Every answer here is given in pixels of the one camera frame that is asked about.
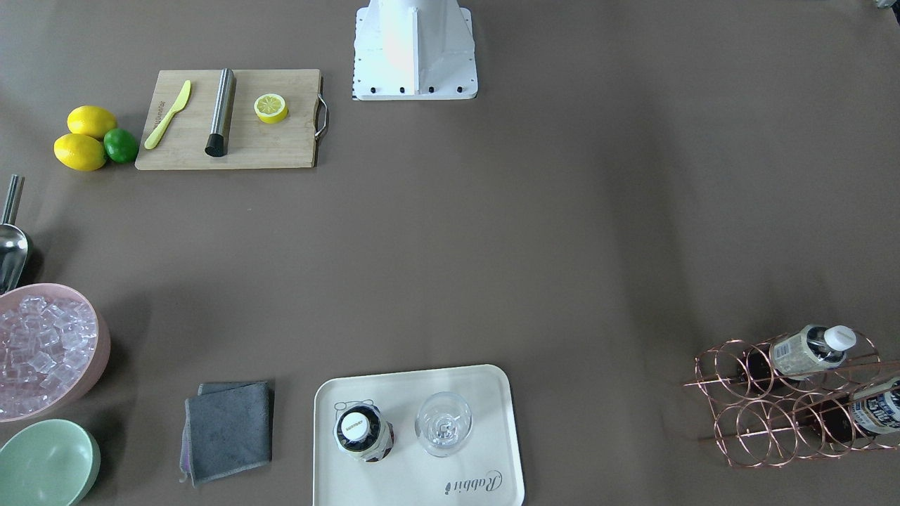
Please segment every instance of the yellow lemon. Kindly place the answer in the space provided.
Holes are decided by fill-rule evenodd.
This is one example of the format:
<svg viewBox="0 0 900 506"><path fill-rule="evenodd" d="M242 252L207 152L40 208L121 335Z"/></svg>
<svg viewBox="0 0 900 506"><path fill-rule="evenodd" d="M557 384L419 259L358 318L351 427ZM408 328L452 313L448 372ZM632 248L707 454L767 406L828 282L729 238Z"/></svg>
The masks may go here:
<svg viewBox="0 0 900 506"><path fill-rule="evenodd" d="M75 170L96 170L106 163L103 143L83 133L67 133L56 139L53 154L64 166Z"/></svg>
<svg viewBox="0 0 900 506"><path fill-rule="evenodd" d="M253 104L256 117L263 123L278 123L287 116L287 102L284 97L275 93L267 93L257 98Z"/></svg>
<svg viewBox="0 0 900 506"><path fill-rule="evenodd" d="M68 114L68 130L102 139L106 132L118 126L115 116L103 107L82 105Z"/></svg>

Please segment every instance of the tray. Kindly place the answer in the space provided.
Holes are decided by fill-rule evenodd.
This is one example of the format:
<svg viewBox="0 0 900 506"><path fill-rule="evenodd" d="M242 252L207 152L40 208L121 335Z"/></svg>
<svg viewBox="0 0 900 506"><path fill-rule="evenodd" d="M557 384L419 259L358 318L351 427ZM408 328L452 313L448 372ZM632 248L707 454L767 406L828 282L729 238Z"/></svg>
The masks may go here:
<svg viewBox="0 0 900 506"><path fill-rule="evenodd" d="M472 408L472 433L453 456L438 458L416 440L419 406L436 392L462 395ZM331 430L340 402L371 401L393 424L394 447L380 462L354 460ZM316 392L312 504L347 506L521 506L525 483L512 396L496 366L464 366L336 378Z"/></svg>
<svg viewBox="0 0 900 506"><path fill-rule="evenodd" d="M319 70L234 70L228 154L214 158L203 149L210 135L220 75L221 69L159 72L135 167L140 170L315 167ZM144 141L168 112L187 79L191 80L187 106L169 123L159 144L154 149L144 149ZM276 124L259 121L253 103L265 93L284 97L288 104L287 118Z"/></svg>

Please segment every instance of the folded cloth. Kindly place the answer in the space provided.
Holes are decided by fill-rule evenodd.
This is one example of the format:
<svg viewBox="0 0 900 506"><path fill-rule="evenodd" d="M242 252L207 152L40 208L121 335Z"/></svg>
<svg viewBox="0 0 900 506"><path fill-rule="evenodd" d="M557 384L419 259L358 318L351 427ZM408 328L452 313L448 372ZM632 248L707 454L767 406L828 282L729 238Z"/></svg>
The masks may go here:
<svg viewBox="0 0 900 506"><path fill-rule="evenodd" d="M181 470L196 487L272 460L266 382L206 383L184 401Z"/></svg>

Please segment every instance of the mint green bowl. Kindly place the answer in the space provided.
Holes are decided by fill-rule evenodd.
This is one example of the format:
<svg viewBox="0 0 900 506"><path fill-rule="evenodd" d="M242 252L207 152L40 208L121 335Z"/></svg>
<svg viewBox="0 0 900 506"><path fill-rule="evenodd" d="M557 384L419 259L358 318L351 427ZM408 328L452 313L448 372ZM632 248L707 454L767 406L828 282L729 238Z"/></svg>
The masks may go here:
<svg viewBox="0 0 900 506"><path fill-rule="evenodd" d="M71 506L91 490L100 448L68 420L39 421L0 448L0 504Z"/></svg>

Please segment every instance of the bowl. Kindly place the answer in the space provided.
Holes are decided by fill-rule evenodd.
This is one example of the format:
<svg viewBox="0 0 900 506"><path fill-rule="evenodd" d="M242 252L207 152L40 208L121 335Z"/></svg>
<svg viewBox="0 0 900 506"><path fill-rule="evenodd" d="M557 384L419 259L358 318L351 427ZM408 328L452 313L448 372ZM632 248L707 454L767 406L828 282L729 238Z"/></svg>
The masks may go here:
<svg viewBox="0 0 900 506"><path fill-rule="evenodd" d="M94 486L97 441L69 420L39 421L0 448L0 504L70 506Z"/></svg>
<svg viewBox="0 0 900 506"><path fill-rule="evenodd" d="M0 295L0 423L80 398L109 355L103 317L72 288L41 283Z"/></svg>

